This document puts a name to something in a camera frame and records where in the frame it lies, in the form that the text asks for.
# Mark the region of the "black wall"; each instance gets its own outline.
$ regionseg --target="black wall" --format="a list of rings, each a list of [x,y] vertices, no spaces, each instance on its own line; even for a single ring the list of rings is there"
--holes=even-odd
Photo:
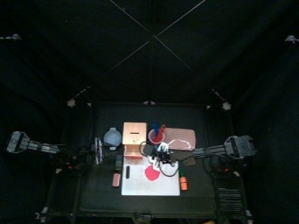
[[[157,40],[107,74],[150,37],[110,1],[4,2],[0,36],[20,32],[23,41],[0,41],[0,148],[15,130],[59,143],[67,100],[86,86],[78,102],[222,103],[215,88],[233,104],[238,135],[257,140],[250,210],[258,223],[298,223],[299,43],[285,42],[299,34],[298,3],[206,1],[161,37],[191,69]],[[155,1],[154,14],[151,1],[116,2],[157,34],[201,1]],[[0,153],[0,219],[42,210],[47,162]]]
[[[59,143],[64,106],[48,84],[4,43],[0,43],[0,89],[0,220],[22,217],[24,221],[46,203],[48,158],[27,151],[15,155],[3,150],[16,130],[35,141]]]
[[[258,223],[298,223],[299,45],[286,46],[235,104],[239,135],[257,140],[246,173],[247,199]]]

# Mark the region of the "wooden box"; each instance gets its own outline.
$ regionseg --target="wooden box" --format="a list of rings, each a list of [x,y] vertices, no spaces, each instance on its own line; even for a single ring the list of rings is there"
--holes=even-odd
[[[126,158],[143,158],[141,143],[146,141],[146,122],[124,122],[123,145]]]

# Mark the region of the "black cable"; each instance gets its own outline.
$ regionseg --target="black cable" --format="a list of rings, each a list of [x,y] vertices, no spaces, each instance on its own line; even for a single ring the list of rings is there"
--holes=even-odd
[[[179,171],[179,165],[178,165],[178,169],[177,169],[175,173],[174,173],[173,175],[169,175],[169,174],[166,174],[165,171],[163,171],[163,167],[162,167],[162,165],[161,165],[161,162],[162,162],[162,161],[158,160],[158,166],[159,166],[159,170],[161,170],[162,174],[163,174],[166,177],[169,177],[169,178],[174,177],[175,174],[177,174],[177,172]]]
[[[143,146],[143,144],[151,144],[151,143],[147,142],[147,141],[143,141],[143,142],[139,144],[139,152],[141,152],[141,154],[147,158],[147,156],[150,156],[150,155],[146,155],[145,152],[142,151],[142,146]]]

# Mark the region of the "black table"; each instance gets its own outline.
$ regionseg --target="black table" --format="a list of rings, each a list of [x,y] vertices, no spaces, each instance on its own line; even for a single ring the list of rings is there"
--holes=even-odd
[[[70,110],[63,142],[79,147],[95,137],[103,139],[111,127],[123,133],[124,122],[147,123],[147,130],[153,123],[195,130],[197,148],[221,145],[234,135],[230,112],[222,106],[94,103],[91,107]],[[123,146],[118,148],[116,154],[122,153]],[[145,220],[221,219],[227,216],[246,220],[242,177],[231,178],[230,181],[217,180],[205,171],[203,161],[197,160],[197,165],[183,167],[189,191],[182,192],[181,196],[122,196],[122,186],[115,188],[111,185],[116,154],[107,157],[103,164],[94,163],[78,177],[66,178],[55,174],[47,203],[48,220],[55,216],[70,217],[72,223],[82,216],[135,216]],[[241,205],[237,211],[222,209],[223,200],[226,204],[227,199],[219,195],[229,193],[238,194]]]

